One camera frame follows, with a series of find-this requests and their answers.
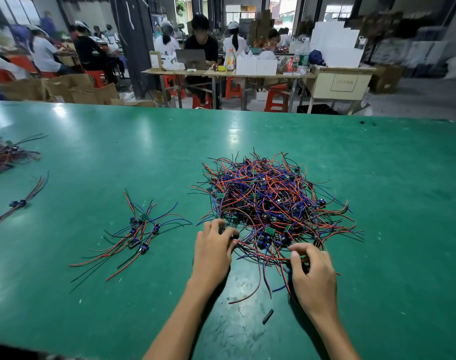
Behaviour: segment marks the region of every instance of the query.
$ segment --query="laptop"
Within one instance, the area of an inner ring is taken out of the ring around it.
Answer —
[[[177,49],[175,53],[177,61],[183,63],[186,69],[207,70],[207,60],[203,49]]]

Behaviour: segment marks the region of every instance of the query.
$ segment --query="wire bundle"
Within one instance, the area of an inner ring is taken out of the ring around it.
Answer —
[[[22,207],[25,207],[32,200],[32,198],[35,197],[37,195],[37,193],[40,192],[45,187],[45,185],[48,182],[48,177],[49,177],[49,175],[47,175],[47,178],[44,179],[42,176],[40,176],[36,187],[33,188],[32,191],[30,193],[28,193],[27,197],[25,197],[24,199],[20,199],[20,201],[17,201],[17,200],[11,201],[10,209],[7,212],[5,212],[3,215],[0,216],[0,223],[5,218],[9,217],[13,212],[19,210]]]
[[[38,151],[30,151],[30,150],[23,150],[19,147],[20,144],[30,142],[32,140],[37,140],[44,138],[48,135],[37,134],[33,136],[29,136],[27,138],[21,139],[16,143],[12,143],[11,141],[1,141],[0,138],[0,173],[6,169],[12,168],[14,163],[17,163],[24,159],[40,159],[41,153]]]
[[[78,278],[81,278],[83,275],[85,275],[86,273],[88,273],[92,270],[94,272],[101,266],[101,264],[105,263],[108,259],[110,259],[114,255],[122,252],[123,249],[125,249],[127,247],[129,249],[134,249],[134,248],[139,247],[139,249],[130,258],[125,260],[121,265],[119,265],[117,267],[117,269],[118,269],[117,272],[115,272],[113,275],[109,276],[106,279],[106,281],[108,281],[111,278],[113,278],[114,276],[116,276],[117,274],[119,274],[120,272],[122,272],[124,269],[126,269],[140,255],[148,252],[148,250],[150,248],[150,242],[153,240],[153,238],[155,236],[160,235],[164,232],[167,232],[167,231],[174,229],[176,227],[179,227],[179,226],[184,226],[186,224],[192,225],[192,223],[190,221],[185,220],[185,218],[183,216],[181,216],[180,214],[171,213],[171,211],[173,211],[175,209],[178,202],[173,206],[173,208],[170,211],[162,214],[161,216],[159,216],[157,218],[152,219],[149,217],[149,215],[150,215],[153,207],[155,207],[157,205],[156,203],[153,203],[153,201],[151,201],[150,204],[148,205],[147,210],[145,211],[142,207],[140,207],[140,205],[137,205],[136,203],[131,201],[131,199],[128,195],[128,192],[126,190],[125,190],[125,192],[123,192],[123,194],[133,213],[133,217],[130,218],[130,225],[127,227],[124,227],[123,229],[114,233],[113,235],[111,235],[109,232],[107,232],[105,230],[105,232],[108,235],[110,235],[112,238],[121,238],[121,240],[114,243],[114,242],[111,242],[110,240],[108,240],[106,237],[104,237],[105,240],[107,240],[108,242],[110,242],[112,244],[112,246],[110,248],[106,248],[103,250],[92,250],[89,248],[88,250],[90,250],[90,251],[98,252],[98,253],[102,253],[102,254],[88,257],[87,259],[91,259],[91,260],[88,260],[84,263],[81,262],[78,264],[71,264],[70,266],[77,267],[77,266],[85,266],[90,263],[96,262],[96,264],[91,266],[87,271],[83,272],[77,278],[73,279],[72,282],[74,282]],[[162,222],[165,218],[170,217],[170,216],[176,216],[177,218],[172,218],[171,220]],[[177,224],[177,226],[167,229],[163,232],[160,232],[160,229],[166,228],[167,226],[172,225],[172,224]]]
[[[198,225],[213,218],[223,218],[227,225],[238,227],[237,248],[243,253],[238,259],[246,258],[258,264],[260,280],[256,289],[247,297],[230,303],[252,296],[260,287],[261,272],[270,297],[272,292],[284,288],[289,291],[285,276],[288,270],[283,266],[289,260],[284,255],[289,245],[312,240],[316,247],[324,249],[324,242],[333,235],[359,238],[359,232],[353,230],[356,222],[345,216],[349,211],[348,202],[342,204],[321,183],[308,181],[306,172],[286,158],[285,153],[280,152],[271,160],[261,158],[254,151],[251,155],[252,159],[246,157],[240,163],[237,163],[237,157],[234,161],[213,159],[214,169],[203,163],[207,182],[199,183],[209,187],[190,186],[211,199],[212,210]],[[281,162],[275,161],[279,155]],[[341,209],[328,209],[331,203],[340,205]],[[352,226],[343,226],[343,219],[352,221]],[[271,290],[266,266],[276,267],[285,282],[282,287]]]

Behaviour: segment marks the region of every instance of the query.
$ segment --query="hand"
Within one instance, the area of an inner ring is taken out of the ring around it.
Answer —
[[[313,244],[297,243],[289,247],[293,267],[293,285],[298,301],[315,322],[338,319],[336,303],[336,273],[327,251],[320,251]],[[305,274],[302,262],[309,262],[309,273]]]
[[[205,222],[203,231],[198,232],[196,236],[190,283],[208,296],[225,279],[231,264],[231,252],[236,246],[236,242],[231,238],[239,234],[234,227],[227,227],[220,235],[218,229],[224,225],[225,221],[220,218]]]

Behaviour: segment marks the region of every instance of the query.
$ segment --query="table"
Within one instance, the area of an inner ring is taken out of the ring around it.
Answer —
[[[359,68],[332,68],[325,66],[312,66],[311,71],[316,76],[312,83],[303,86],[299,105],[303,103],[305,90],[308,89],[311,96],[309,99],[308,113],[311,113],[315,99],[352,101],[348,115],[353,113],[355,103],[361,101],[366,93],[371,76],[376,71],[368,65]]]
[[[217,79],[225,78],[225,77],[234,77],[234,78],[239,78],[242,79],[241,81],[241,110],[246,111],[246,105],[247,105],[247,91],[250,90],[247,88],[248,84],[248,79],[249,78],[270,78],[270,79],[278,79],[278,80],[288,80],[288,83],[286,84],[286,91],[284,91],[284,94],[287,94],[290,96],[289,98],[289,103],[288,103],[288,111],[291,111],[291,108],[293,107],[293,101],[295,97],[295,93],[297,90],[297,81],[302,80],[304,82],[304,85],[306,85],[306,82],[308,80],[313,80],[315,79],[315,75],[311,72],[304,74],[304,75],[284,75],[284,74],[275,74],[275,75],[255,75],[255,76],[249,76],[249,75],[240,75],[236,74],[235,71],[217,71],[217,70],[197,70],[195,72],[188,72],[185,70],[160,70],[159,68],[150,68],[143,73],[148,73],[148,74],[153,74],[153,75],[158,75],[160,78],[160,84],[161,84],[161,89],[163,91],[163,95],[166,95],[166,90],[170,89],[175,89],[178,92],[178,104],[179,107],[182,108],[182,98],[180,94],[180,85],[175,85],[173,87],[165,87],[165,82],[163,81],[163,75],[178,75],[178,76],[204,76],[204,77],[210,77],[212,80],[212,89],[215,91],[215,84]],[[274,85],[279,84],[279,82],[270,84],[265,87],[272,87]],[[168,101],[165,99],[165,107],[168,107]]]
[[[168,108],[0,102],[0,136],[26,143],[39,162],[0,174],[0,213],[50,180],[29,207],[0,224],[0,343],[100,360],[140,359],[189,278],[199,227],[153,240],[147,255],[105,282],[112,259],[72,294],[82,270],[68,264],[103,248],[103,229],[124,227],[122,191],[154,212],[192,222],[210,209],[190,193],[207,157],[279,151],[331,180],[349,200],[365,242],[327,241],[338,277],[340,316],[364,359],[456,359],[456,124],[388,117],[182,111]],[[267,270],[273,288],[282,280]],[[258,269],[233,260],[193,359],[318,359],[318,339],[280,291],[269,299]],[[274,313],[265,326],[267,312]]]

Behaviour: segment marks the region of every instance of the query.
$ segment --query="green workbench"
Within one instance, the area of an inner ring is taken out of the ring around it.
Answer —
[[[388,117],[296,115],[124,106],[0,102],[0,136],[31,141],[38,162],[0,174],[0,214],[50,171],[29,207],[0,224],[0,343],[54,354],[140,359],[190,276],[198,227],[160,235],[147,255],[107,261],[72,293],[89,256],[110,246],[103,229],[128,225],[127,188],[197,223],[207,196],[190,193],[207,157],[279,151],[308,179],[349,201],[365,241],[327,241],[340,315],[364,359],[456,359],[456,124]],[[272,288],[283,284],[267,270]],[[234,260],[194,359],[317,359],[319,339],[286,291],[270,300],[258,268]],[[261,321],[273,308],[266,325]]]

